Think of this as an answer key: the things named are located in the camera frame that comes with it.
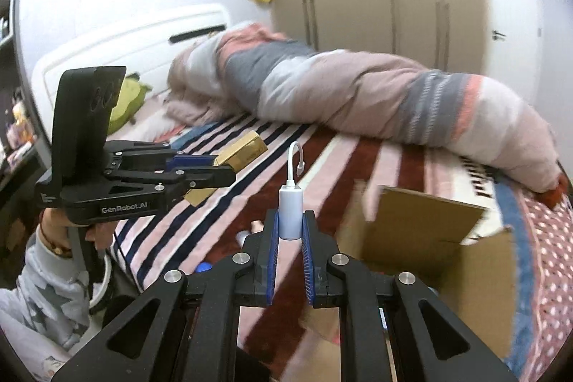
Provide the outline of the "star pattern sleeve forearm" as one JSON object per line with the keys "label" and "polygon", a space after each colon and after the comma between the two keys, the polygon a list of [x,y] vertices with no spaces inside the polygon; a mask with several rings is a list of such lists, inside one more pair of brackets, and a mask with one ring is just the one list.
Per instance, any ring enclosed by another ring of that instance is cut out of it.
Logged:
{"label": "star pattern sleeve forearm", "polygon": [[67,363],[89,327],[87,274],[32,234],[15,288],[1,290],[1,330],[35,381]]}

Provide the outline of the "person's left hand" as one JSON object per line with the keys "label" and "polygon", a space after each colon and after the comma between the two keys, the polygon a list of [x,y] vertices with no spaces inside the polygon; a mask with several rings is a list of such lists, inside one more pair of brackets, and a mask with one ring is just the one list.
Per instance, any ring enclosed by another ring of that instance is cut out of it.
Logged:
{"label": "person's left hand", "polygon": [[69,232],[78,230],[86,234],[86,240],[92,242],[97,250],[104,250],[113,242],[117,221],[99,223],[93,226],[75,224],[59,208],[47,207],[40,219],[39,238],[49,251],[58,257],[70,258],[72,246]]}

